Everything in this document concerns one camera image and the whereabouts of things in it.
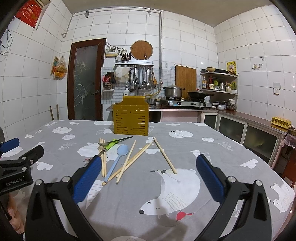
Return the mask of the left human hand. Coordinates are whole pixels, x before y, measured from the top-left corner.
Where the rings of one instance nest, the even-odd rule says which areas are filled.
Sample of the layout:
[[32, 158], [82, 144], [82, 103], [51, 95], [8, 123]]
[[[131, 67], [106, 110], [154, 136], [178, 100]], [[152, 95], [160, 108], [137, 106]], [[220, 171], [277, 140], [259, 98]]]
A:
[[13, 229], [17, 232], [17, 234], [22, 234], [25, 231], [25, 227], [23, 224], [23, 221], [21, 219], [20, 212], [17, 210], [16, 202], [14, 200], [14, 197], [11, 193], [8, 194], [9, 201], [7, 205], [7, 212], [11, 217], [11, 220], [9, 221]]

